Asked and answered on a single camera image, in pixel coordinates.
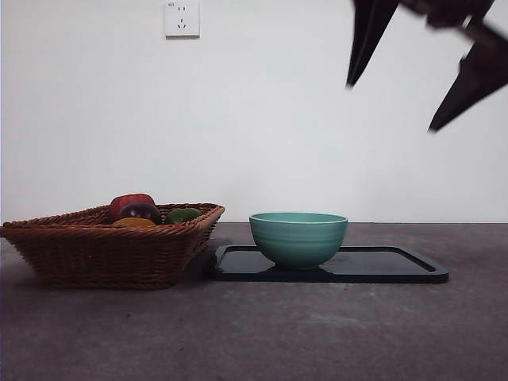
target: black tray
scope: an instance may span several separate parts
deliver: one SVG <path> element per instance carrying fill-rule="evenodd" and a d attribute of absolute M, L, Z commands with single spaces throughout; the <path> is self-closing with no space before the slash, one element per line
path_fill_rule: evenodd
<path fill-rule="evenodd" d="M 221 246 L 212 271 L 216 280 L 249 282 L 444 283 L 448 270 L 402 248 L 343 246 L 314 270 L 276 266 L 256 246 Z"/>

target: electrical outlet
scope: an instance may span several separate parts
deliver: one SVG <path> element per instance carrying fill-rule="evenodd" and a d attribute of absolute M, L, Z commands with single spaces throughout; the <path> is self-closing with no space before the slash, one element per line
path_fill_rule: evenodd
<path fill-rule="evenodd" d="M 165 7 L 166 38 L 199 37 L 199 2 L 180 0 Z"/>

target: wicker basket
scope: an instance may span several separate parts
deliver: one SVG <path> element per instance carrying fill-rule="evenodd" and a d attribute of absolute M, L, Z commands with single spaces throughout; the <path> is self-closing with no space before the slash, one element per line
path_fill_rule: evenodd
<path fill-rule="evenodd" d="M 225 208 L 215 204 L 166 204 L 167 212 L 191 207 L 192 221 L 144 227 L 107 225 L 109 206 L 60 216 L 6 222 L 5 237 L 50 287 L 161 289 L 174 285 L 205 248 Z"/>

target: table surface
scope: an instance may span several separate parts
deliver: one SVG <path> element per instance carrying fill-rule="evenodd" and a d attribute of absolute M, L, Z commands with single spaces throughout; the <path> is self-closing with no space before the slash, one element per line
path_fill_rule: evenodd
<path fill-rule="evenodd" d="M 508 375 L 508 224 L 352 223 L 344 244 L 402 246 L 442 284 L 216 282 L 220 223 L 161 291 L 50 290 L 2 242 L 2 380 L 443 380 Z"/>

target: green bowl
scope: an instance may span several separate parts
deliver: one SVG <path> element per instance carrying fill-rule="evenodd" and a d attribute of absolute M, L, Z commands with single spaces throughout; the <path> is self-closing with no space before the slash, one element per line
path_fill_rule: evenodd
<path fill-rule="evenodd" d="M 257 248 L 278 266 L 316 268 L 342 245 L 348 219 L 334 214 L 275 212 L 249 218 Z"/>

